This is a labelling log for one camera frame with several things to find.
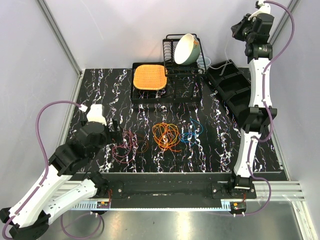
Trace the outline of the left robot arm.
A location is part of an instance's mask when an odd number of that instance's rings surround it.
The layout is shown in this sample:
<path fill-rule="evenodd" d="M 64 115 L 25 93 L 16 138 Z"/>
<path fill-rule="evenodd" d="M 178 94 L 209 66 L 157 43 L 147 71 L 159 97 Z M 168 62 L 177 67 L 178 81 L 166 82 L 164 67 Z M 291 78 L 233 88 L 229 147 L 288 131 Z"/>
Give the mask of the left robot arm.
<path fill-rule="evenodd" d="M 1 221 L 5 227 L 11 226 L 10 230 L 2 230 L 4 239 L 37 240 L 76 204 L 111 194 L 108 180 L 96 171 L 68 192 L 54 197 L 58 189 L 88 165 L 102 148 L 121 141 L 122 128 L 115 119 L 112 124 L 113 131 L 107 125 L 89 121 L 55 150 L 39 181 L 15 206 L 1 209 Z"/>

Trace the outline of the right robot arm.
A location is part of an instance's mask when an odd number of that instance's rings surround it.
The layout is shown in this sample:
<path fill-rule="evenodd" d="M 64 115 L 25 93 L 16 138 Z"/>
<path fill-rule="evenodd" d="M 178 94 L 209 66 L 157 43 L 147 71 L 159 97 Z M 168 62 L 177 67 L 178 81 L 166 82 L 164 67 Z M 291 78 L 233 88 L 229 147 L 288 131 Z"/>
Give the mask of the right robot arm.
<path fill-rule="evenodd" d="M 246 14 L 241 22 L 231 27 L 232 36 L 245 42 L 245 55 L 250 70 L 250 100 L 240 115 L 240 148 L 226 191 L 232 198 L 241 198 L 254 190 L 253 162 L 257 144 L 265 128 L 273 127 L 278 111 L 270 96 L 270 68 L 273 47 L 268 42 L 274 17 L 257 11 Z"/>

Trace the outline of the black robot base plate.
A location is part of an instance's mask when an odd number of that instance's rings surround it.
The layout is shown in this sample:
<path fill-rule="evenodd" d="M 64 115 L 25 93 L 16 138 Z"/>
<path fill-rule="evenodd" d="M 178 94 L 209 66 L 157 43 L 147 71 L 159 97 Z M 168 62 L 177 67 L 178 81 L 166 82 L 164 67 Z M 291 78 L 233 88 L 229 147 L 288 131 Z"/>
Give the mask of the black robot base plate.
<path fill-rule="evenodd" d="M 103 173 L 104 186 L 96 198 L 122 199 L 131 195 L 200 195 L 210 199 L 255 199 L 258 184 L 233 173 Z"/>

